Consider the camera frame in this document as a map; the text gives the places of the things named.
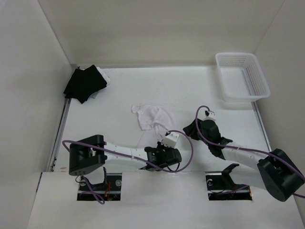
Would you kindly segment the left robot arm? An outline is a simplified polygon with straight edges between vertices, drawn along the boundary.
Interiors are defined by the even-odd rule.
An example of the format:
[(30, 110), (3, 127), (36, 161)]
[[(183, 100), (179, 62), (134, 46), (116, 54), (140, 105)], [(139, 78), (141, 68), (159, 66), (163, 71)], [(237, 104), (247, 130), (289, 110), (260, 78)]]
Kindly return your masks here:
[(94, 174), (100, 167), (132, 167), (146, 171), (161, 171), (182, 162), (182, 156), (175, 148), (180, 135), (168, 133), (155, 147), (128, 148), (104, 141), (104, 136), (94, 135), (69, 146), (69, 175), (86, 176), (96, 190), (107, 185), (107, 178)]

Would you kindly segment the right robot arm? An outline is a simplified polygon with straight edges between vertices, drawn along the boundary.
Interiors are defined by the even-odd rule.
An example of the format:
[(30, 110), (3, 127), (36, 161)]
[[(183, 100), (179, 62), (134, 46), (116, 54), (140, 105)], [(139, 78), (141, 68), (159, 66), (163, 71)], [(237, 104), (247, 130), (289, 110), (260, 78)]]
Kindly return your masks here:
[(191, 139), (203, 141), (215, 157), (232, 162), (222, 171), (221, 183), (225, 188), (250, 185), (285, 202), (305, 183), (305, 177), (283, 150), (264, 152), (241, 147), (221, 136), (212, 119), (195, 119), (183, 131)]

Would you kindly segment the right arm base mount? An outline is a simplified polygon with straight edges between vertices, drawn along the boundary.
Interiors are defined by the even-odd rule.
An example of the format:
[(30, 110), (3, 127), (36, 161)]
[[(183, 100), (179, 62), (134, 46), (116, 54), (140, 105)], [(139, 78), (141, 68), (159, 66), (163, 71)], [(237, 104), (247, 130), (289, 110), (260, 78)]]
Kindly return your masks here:
[(236, 184), (230, 177), (230, 173), (238, 166), (238, 164), (233, 163), (223, 171), (208, 172), (205, 174), (208, 199), (210, 201), (252, 201), (250, 187), (244, 184)]

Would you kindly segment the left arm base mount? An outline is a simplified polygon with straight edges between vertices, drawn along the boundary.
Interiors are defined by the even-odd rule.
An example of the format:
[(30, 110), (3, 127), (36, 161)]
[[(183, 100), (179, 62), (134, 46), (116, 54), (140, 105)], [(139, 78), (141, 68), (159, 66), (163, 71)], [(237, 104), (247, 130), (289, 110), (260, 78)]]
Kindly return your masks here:
[(102, 181), (97, 184), (92, 184), (91, 189), (96, 193), (95, 196), (90, 191), (90, 188), (84, 180), (84, 176), (75, 178), (78, 184), (77, 201), (120, 201), (122, 190), (122, 173), (108, 173), (106, 168), (103, 168)]

